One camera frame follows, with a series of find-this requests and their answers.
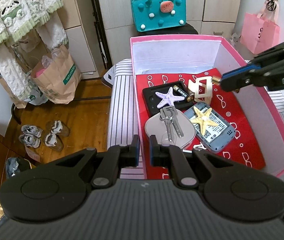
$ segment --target aa battery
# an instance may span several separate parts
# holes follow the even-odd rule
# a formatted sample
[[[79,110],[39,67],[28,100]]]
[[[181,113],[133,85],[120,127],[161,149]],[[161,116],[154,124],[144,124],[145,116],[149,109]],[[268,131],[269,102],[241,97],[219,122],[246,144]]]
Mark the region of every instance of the aa battery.
[[[178,94],[183,96],[187,102],[190,102],[192,100],[192,97],[189,96],[186,92],[184,92],[181,88],[179,88],[177,85],[173,87],[173,90],[176,91]]]

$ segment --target blue phone case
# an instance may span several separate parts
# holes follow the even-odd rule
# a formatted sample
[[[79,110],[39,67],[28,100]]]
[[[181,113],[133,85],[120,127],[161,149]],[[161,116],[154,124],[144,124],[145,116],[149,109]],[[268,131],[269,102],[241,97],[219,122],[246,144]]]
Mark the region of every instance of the blue phone case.
[[[194,106],[200,111],[205,108],[211,108],[205,102],[196,103]],[[194,112],[193,107],[188,109],[184,114],[189,120],[196,118],[196,113]],[[236,131],[234,127],[229,124],[221,115],[214,111],[213,108],[210,114],[210,119],[219,124],[218,127],[220,127],[222,130],[220,134],[215,136],[215,134],[212,135],[208,130],[206,130],[205,135],[202,135],[200,130],[197,129],[198,124],[195,124],[196,136],[210,152],[218,153],[234,138]]]

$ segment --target key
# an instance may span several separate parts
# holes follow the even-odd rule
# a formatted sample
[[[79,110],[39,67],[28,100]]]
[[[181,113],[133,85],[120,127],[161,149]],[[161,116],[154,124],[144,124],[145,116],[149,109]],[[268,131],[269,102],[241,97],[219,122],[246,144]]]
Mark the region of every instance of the key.
[[[167,106],[163,108],[163,112],[165,113],[166,117],[170,117],[172,120],[173,127],[177,132],[177,135],[182,138],[184,136],[181,126],[178,122],[178,112],[174,106]]]
[[[170,117],[166,116],[163,109],[160,110],[160,120],[165,123],[166,131],[168,133],[168,140],[171,142],[172,141],[172,132],[171,132],[171,126],[170,125],[172,123],[172,119]]]

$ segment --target purple starfish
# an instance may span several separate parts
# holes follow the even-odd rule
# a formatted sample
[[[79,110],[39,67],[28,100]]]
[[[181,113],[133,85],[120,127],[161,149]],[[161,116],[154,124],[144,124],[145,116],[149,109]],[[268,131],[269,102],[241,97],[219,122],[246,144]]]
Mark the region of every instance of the purple starfish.
[[[167,94],[162,94],[160,92],[155,92],[155,94],[159,97],[162,98],[162,101],[157,105],[157,108],[160,109],[161,107],[165,106],[168,104],[169,106],[174,106],[175,101],[182,101],[185,98],[181,96],[175,96],[173,94],[173,88],[169,88],[169,92]]]

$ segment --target shoe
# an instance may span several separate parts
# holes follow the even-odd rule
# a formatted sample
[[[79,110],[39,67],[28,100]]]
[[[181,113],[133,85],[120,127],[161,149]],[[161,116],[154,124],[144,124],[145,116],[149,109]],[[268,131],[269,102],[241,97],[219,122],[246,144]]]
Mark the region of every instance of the shoe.
[[[46,123],[46,129],[61,137],[69,136],[69,128],[61,120],[50,121]]]
[[[43,130],[35,125],[26,124],[21,127],[21,131],[23,133],[28,133],[34,135],[37,138],[40,138]]]
[[[29,133],[24,133],[19,136],[19,141],[26,146],[37,148],[40,146],[41,140],[36,138],[34,135]]]
[[[57,152],[60,152],[61,150],[63,150],[63,147],[64,147],[61,139],[52,132],[49,132],[44,135],[44,143],[47,147]]]

